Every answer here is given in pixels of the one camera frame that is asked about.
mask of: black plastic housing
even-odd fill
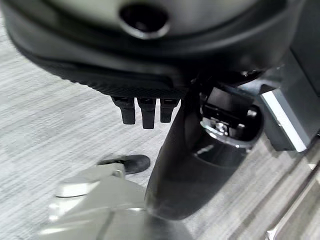
[[[274,66],[291,43],[304,1],[261,0],[212,29],[149,41],[89,24],[46,1],[0,3],[14,44],[46,70],[93,88],[98,84],[107,95],[178,99],[203,68],[240,72]],[[147,84],[132,79],[140,77]],[[148,78],[152,87],[146,87]]]

